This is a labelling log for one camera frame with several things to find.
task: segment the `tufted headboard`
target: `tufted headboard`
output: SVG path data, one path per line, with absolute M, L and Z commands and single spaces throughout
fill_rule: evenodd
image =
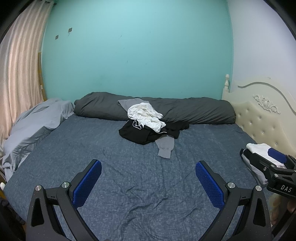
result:
M 229 75 L 222 99 L 231 103 L 236 124 L 258 144 L 296 157 L 296 102 L 291 94 L 269 78 L 232 82 Z

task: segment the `curtain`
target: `curtain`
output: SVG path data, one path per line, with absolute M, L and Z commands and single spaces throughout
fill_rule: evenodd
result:
M 4 155 L 3 143 L 18 115 L 43 101 L 38 52 L 53 3 L 32 2 L 0 44 L 0 160 Z

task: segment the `blue textured pad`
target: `blue textured pad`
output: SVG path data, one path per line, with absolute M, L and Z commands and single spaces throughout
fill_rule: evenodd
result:
M 201 162 L 196 163 L 195 174 L 213 206 L 222 210 L 225 204 L 223 192 Z
M 75 209 L 84 205 L 101 173 L 102 164 L 96 161 L 73 192 L 72 204 Z
M 280 163 L 286 163 L 287 159 L 285 154 L 273 149 L 272 147 L 268 149 L 268 155 L 272 157 L 273 159 L 276 159 Z

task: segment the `bed sheet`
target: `bed sheet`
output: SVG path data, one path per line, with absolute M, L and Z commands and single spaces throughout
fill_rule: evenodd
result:
M 124 124 L 76 115 L 65 120 L 7 183 L 4 192 L 15 211 L 26 220 L 36 185 L 57 187 L 98 159 L 102 175 L 78 211 L 99 240 L 198 240 L 219 209 L 195 175 L 196 162 L 205 160 L 239 187 L 256 185 L 239 155 L 254 141 L 236 124 L 190 125 L 175 140 L 170 159 L 157 156 L 155 143 L 139 145 L 120 137 Z M 74 240 L 58 208 L 57 214 Z M 225 239 L 238 218 L 239 212 Z

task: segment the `metal screw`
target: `metal screw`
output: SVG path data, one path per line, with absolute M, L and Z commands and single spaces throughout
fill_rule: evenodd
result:
M 235 184 L 234 183 L 228 183 L 227 184 L 229 188 L 235 188 Z
M 42 186 L 41 186 L 41 185 L 38 185 L 38 186 L 35 187 L 35 190 L 36 190 L 36 191 L 40 191 L 41 188 L 42 188 Z
M 262 190 L 262 187 L 260 187 L 260 186 L 256 186 L 255 188 L 256 188 L 257 191 L 261 191 Z
M 67 188 L 67 187 L 69 187 L 69 183 L 68 182 L 62 183 L 62 188 Z

